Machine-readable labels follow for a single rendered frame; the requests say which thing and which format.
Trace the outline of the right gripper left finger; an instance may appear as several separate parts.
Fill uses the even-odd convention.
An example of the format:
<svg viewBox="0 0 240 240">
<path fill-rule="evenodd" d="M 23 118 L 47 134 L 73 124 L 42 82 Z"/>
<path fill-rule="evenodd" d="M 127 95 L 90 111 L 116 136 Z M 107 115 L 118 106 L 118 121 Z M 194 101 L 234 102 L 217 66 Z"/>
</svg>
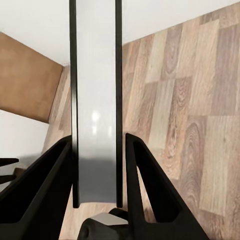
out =
<svg viewBox="0 0 240 240">
<path fill-rule="evenodd" d="M 72 135 L 0 192 L 0 240 L 59 240 L 72 177 Z"/>
</svg>

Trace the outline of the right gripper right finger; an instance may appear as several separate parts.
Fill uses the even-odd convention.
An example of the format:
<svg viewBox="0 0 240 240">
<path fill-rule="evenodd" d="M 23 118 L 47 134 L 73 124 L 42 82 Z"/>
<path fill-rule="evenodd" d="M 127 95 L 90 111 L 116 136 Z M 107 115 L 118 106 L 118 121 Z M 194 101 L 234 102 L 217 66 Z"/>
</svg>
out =
<svg viewBox="0 0 240 240">
<path fill-rule="evenodd" d="M 145 142 L 125 134 L 129 240 L 210 240 Z M 137 167 L 156 223 L 145 220 Z"/>
</svg>

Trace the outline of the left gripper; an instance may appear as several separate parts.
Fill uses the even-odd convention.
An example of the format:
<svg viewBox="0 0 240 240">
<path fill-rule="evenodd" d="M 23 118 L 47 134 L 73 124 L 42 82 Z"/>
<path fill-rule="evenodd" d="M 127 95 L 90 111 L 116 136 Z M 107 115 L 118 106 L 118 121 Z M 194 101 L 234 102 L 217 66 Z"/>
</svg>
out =
<svg viewBox="0 0 240 240">
<path fill-rule="evenodd" d="M 0 167 L 10 165 L 13 163 L 19 163 L 18 158 L 0 158 Z M 0 175 L 0 185 L 14 181 L 18 176 L 16 174 L 14 175 Z"/>
</svg>

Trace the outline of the hardback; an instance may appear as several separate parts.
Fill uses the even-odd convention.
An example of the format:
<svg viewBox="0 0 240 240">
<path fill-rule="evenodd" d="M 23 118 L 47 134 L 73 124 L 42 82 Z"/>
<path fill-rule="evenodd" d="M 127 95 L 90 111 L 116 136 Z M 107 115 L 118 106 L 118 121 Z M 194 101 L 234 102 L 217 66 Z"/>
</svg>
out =
<svg viewBox="0 0 240 240">
<path fill-rule="evenodd" d="M 122 0 L 69 0 L 72 204 L 123 208 Z"/>
</svg>

